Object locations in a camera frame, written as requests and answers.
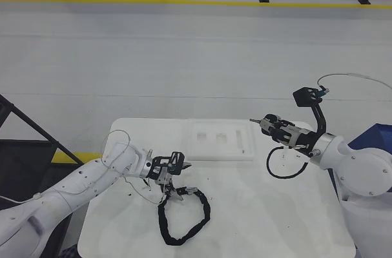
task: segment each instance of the black cable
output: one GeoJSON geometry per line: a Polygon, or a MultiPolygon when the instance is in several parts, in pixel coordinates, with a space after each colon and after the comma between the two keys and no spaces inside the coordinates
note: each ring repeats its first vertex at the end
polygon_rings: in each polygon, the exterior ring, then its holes
{"type": "Polygon", "coordinates": [[[276,150],[283,150],[283,148],[284,148],[283,146],[276,147],[276,148],[274,148],[273,150],[271,150],[269,152],[269,155],[267,156],[267,160],[266,160],[267,171],[269,172],[269,174],[271,174],[273,177],[275,177],[277,179],[291,179],[293,177],[297,177],[298,175],[300,175],[305,170],[305,168],[307,166],[307,162],[305,162],[304,165],[302,166],[302,168],[297,173],[295,173],[293,175],[280,176],[280,175],[273,174],[272,171],[271,171],[271,168],[269,166],[269,161],[271,160],[271,156],[272,156],[273,152],[275,152],[276,150]]]}

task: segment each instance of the robotic arm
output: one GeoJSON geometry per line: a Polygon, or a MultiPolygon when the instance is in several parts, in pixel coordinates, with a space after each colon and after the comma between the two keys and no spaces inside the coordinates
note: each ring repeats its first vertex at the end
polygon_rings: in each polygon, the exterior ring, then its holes
{"type": "Polygon", "coordinates": [[[104,159],[95,159],[26,203],[0,211],[0,258],[39,257],[54,228],[120,177],[150,178],[163,193],[177,194],[172,176],[191,166],[181,152],[152,158],[135,146],[118,142],[104,159]]]}
{"type": "MultiPolygon", "coordinates": [[[[308,156],[321,169],[332,169],[347,229],[362,257],[392,258],[392,193],[387,192],[392,187],[392,155],[377,148],[353,150],[343,137],[326,133],[325,118],[319,107],[325,93],[323,89],[302,88],[293,94],[298,106],[312,108],[318,122],[316,132],[299,128],[273,114],[251,121],[260,125],[263,134],[308,156]]],[[[287,179],[303,172],[305,165],[290,177],[278,177],[268,164],[267,167],[273,176],[287,179]]]]}

